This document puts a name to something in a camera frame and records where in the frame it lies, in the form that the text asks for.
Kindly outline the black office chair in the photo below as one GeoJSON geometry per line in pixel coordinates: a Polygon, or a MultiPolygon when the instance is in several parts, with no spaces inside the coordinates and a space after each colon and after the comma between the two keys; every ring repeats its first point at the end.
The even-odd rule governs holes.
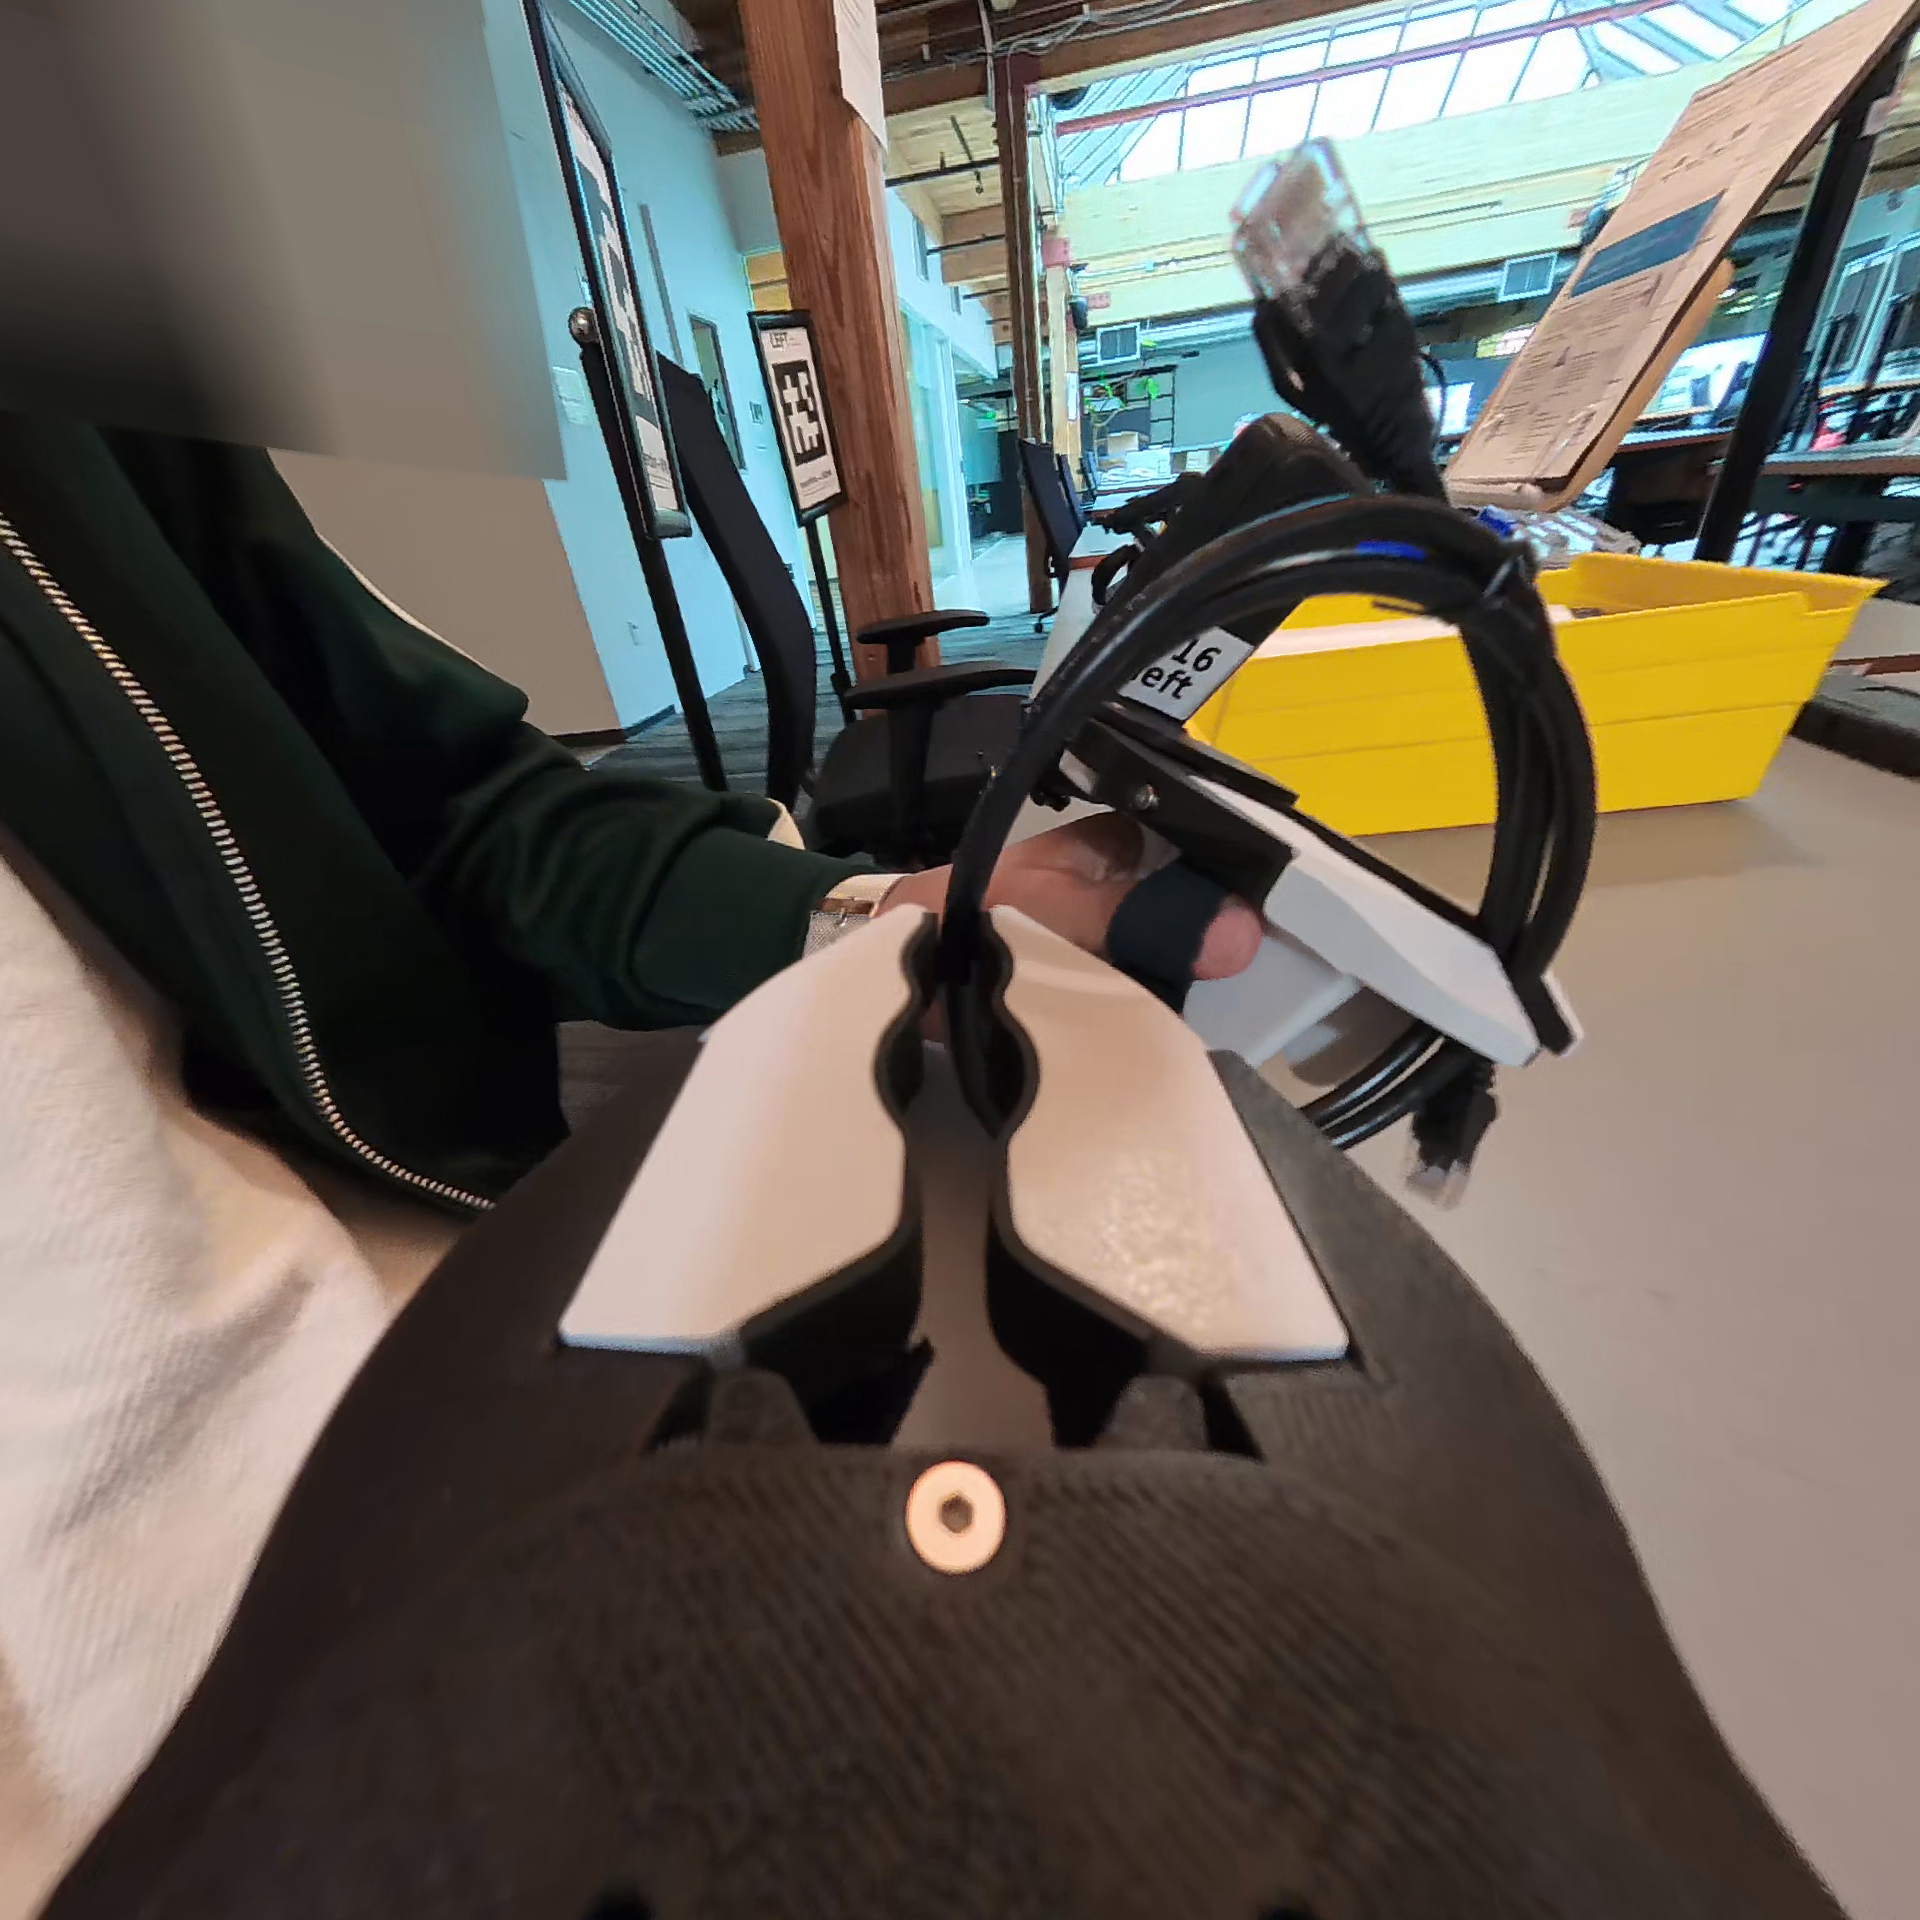
{"type": "Polygon", "coordinates": [[[979,632],[979,610],[888,618],[854,635],[883,652],[876,680],[831,684],[843,724],[819,744],[823,669],[800,588],[734,467],[704,385],[659,363],[689,517],[705,539],[758,660],[766,798],[804,803],[804,840],[895,868],[947,861],[973,805],[1009,760],[1035,672],[1000,660],[923,666],[921,646],[979,632]]]}

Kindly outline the yellow plastic bin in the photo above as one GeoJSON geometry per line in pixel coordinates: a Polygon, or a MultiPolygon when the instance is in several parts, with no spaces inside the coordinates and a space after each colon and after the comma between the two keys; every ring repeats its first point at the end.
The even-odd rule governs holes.
{"type": "MultiPolygon", "coordinates": [[[[1881,584],[1588,553],[1537,581],[1600,812],[1751,798],[1881,584]]],[[[1348,836],[1491,826],[1494,756],[1439,620],[1324,595],[1187,722],[1348,836]]]]}

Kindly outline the large framed marker poster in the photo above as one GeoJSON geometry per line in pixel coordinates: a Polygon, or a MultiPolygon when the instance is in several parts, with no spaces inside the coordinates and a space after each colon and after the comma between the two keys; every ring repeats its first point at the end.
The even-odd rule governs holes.
{"type": "Polygon", "coordinates": [[[632,275],[611,147],[545,8],[524,2],[519,11],[582,258],[584,302],[566,315],[566,334],[582,363],[592,413],[656,616],[696,776],[704,787],[725,793],[728,777],[688,641],[680,596],[664,561],[664,545],[688,538],[693,523],[664,411],[660,369],[632,275]]]}

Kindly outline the white paper notice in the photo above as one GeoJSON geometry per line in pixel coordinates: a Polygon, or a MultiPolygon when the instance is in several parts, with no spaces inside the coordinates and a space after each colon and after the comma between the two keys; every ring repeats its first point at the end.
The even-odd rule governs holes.
{"type": "Polygon", "coordinates": [[[863,128],[885,147],[887,112],[883,101],[877,5],[871,0],[831,2],[831,41],[841,96],[863,128]]]}

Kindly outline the grey desk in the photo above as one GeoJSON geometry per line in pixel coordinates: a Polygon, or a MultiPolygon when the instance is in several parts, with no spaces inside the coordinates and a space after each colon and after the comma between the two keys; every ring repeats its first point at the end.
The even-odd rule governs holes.
{"type": "Polygon", "coordinates": [[[1851,1915],[1916,1915],[1916,781],[1789,736],[1744,803],[1612,813],[1451,1208],[1671,1638],[1851,1915]]]}

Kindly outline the person's left hand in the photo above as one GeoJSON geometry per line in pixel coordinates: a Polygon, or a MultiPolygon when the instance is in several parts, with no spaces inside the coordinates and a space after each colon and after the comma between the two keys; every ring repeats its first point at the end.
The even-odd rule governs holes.
{"type": "MultiPolygon", "coordinates": [[[[1009,907],[1113,968],[1113,921],[1140,921],[1144,912],[1129,907],[1129,896],[1176,861],[1139,824],[1095,812],[1007,846],[984,906],[1009,907]]],[[[1237,977],[1255,963],[1262,940],[1264,923],[1253,902],[1213,893],[1213,918],[1196,947],[1191,973],[1199,981],[1237,977]]]]}

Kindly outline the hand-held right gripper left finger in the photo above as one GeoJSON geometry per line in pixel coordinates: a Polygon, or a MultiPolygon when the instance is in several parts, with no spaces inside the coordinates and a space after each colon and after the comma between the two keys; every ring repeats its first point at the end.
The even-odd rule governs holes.
{"type": "Polygon", "coordinates": [[[713,1025],[561,1316],[580,1352],[743,1361],[909,1254],[925,907],[877,914],[713,1025]]]}

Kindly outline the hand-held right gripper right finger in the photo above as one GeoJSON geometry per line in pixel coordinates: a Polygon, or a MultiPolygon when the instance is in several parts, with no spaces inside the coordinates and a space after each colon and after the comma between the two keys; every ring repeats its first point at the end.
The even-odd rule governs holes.
{"type": "Polygon", "coordinates": [[[1203,1365],[1342,1361],[1351,1334],[1209,1051],[1150,989],[1012,907],[996,1012],[1012,1252],[1203,1365]]]}

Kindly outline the skylight window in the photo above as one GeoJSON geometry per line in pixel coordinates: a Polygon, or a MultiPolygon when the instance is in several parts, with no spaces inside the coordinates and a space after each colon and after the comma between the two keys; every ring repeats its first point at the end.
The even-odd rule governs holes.
{"type": "Polygon", "coordinates": [[[1771,51],[1806,5],[1507,2],[1363,10],[1053,98],[1069,190],[1205,171],[1771,51]]]}

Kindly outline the person's left forearm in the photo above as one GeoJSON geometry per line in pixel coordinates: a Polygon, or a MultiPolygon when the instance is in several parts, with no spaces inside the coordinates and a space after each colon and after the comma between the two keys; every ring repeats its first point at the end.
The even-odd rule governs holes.
{"type": "Polygon", "coordinates": [[[719,1017],[901,882],[806,850],[773,801],[582,766],[516,715],[462,728],[444,760],[423,893],[555,1017],[719,1017]]]}

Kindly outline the printed cardboard sheet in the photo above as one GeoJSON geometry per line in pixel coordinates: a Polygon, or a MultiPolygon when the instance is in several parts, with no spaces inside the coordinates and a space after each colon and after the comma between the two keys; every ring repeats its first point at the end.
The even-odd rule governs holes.
{"type": "Polygon", "coordinates": [[[1701,332],[1739,232],[1916,13],[1853,8],[1694,96],[1457,445],[1455,506],[1560,509],[1595,478],[1701,332]]]}

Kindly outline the black pole stand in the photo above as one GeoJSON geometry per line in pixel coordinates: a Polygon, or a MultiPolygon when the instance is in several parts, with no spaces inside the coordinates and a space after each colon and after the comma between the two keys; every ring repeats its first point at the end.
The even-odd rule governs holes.
{"type": "Polygon", "coordinates": [[[1903,30],[1832,117],[1830,141],[1813,178],[1760,361],[1695,532],[1695,561],[1727,562],[1734,550],[1763,467],[1796,392],[1801,357],[1891,102],[1902,85],[1910,40],[1913,30],[1903,30]]]}

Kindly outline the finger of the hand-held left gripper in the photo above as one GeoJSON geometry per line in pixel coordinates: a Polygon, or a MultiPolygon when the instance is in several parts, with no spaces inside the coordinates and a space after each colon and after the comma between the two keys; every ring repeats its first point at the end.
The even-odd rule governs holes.
{"type": "Polygon", "coordinates": [[[1363,993],[1493,1064],[1523,1068],[1567,1053],[1582,1027],[1552,977],[1525,981],[1478,932],[1367,868],[1300,819],[1253,819],[1286,853],[1262,902],[1283,929],[1352,973],[1363,993]]]}
{"type": "Polygon", "coordinates": [[[1272,1061],[1300,1068],[1343,1045],[1359,995],[1352,973],[1268,929],[1247,970],[1188,987],[1183,1021],[1212,1049],[1231,1051],[1251,1068],[1272,1061]]]}

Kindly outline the wooden post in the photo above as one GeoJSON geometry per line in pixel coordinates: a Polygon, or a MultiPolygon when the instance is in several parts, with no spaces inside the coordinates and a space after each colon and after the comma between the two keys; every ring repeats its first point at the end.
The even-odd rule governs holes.
{"type": "Polygon", "coordinates": [[[862,634],[937,602],[883,141],[845,96],[836,5],[741,2],[735,11],[788,298],[813,325],[847,488],[829,525],[843,610],[862,634]]]}

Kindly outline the small marker poster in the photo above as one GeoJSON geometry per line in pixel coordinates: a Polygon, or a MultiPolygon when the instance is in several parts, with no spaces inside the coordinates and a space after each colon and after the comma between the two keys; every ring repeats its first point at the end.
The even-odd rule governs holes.
{"type": "Polygon", "coordinates": [[[829,685],[843,721],[852,721],[852,669],[824,558],[824,520],[847,501],[824,372],[811,317],[797,308],[753,312],[752,339],[774,421],[780,459],[796,522],[806,541],[811,584],[829,646],[829,685]]]}

